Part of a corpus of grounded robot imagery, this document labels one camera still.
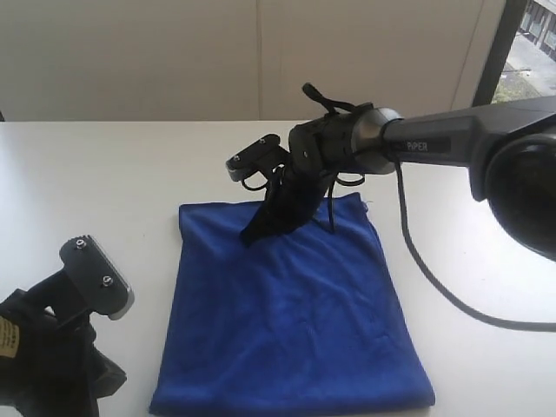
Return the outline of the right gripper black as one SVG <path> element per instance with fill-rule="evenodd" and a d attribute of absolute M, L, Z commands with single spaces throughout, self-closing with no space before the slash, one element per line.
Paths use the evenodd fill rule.
<path fill-rule="evenodd" d="M 241 243 L 250 247 L 267 237 L 290 234 L 310 222 L 332 180 L 330 173 L 308 175 L 284 168 L 279 183 L 240 233 Z"/>

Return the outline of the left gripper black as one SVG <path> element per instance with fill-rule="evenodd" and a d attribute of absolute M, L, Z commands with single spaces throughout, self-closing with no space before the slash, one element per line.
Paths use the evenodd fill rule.
<path fill-rule="evenodd" d="M 97 416 L 126 373 L 95 346 L 92 310 L 63 272 L 1 303 L 1 404 L 22 416 Z"/>

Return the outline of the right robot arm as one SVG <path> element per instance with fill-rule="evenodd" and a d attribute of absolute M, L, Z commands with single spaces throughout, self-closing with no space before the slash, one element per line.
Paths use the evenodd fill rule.
<path fill-rule="evenodd" d="M 282 147 L 268 134 L 232 156 L 230 177 L 265 178 L 264 200 L 242 230 L 243 244 L 289 234 L 310 222 L 340 175 L 387 175 L 404 162 L 467 170 L 474 200 L 487 202 L 519 244 L 555 256 L 555 100 L 541 96 L 406 118 L 372 103 L 303 93 L 320 118 L 295 125 Z"/>

